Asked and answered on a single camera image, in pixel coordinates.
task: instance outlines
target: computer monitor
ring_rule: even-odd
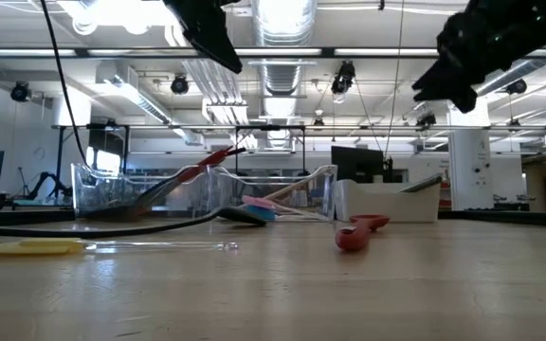
[[[375,175],[384,174],[384,154],[381,151],[333,146],[332,163],[338,166],[338,180],[370,184]]]

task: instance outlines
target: wooden table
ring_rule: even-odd
[[[236,252],[0,258],[0,340],[546,340],[546,227],[392,224],[342,254],[327,224],[132,240]]]

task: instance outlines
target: transparent container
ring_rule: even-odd
[[[160,199],[153,201],[145,216],[198,218],[208,214],[209,177],[203,166],[187,166],[172,176],[140,176],[88,169],[71,165],[73,207],[78,218],[106,208],[129,206],[146,190],[162,180],[178,178],[185,171],[197,173]]]
[[[237,176],[221,166],[209,167],[209,207],[246,204],[245,196],[274,205],[276,222],[332,222],[337,166],[323,166],[309,176]]]

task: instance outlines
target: desk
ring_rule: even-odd
[[[0,258],[0,340],[546,340],[546,227],[202,225],[143,241],[237,252]]]

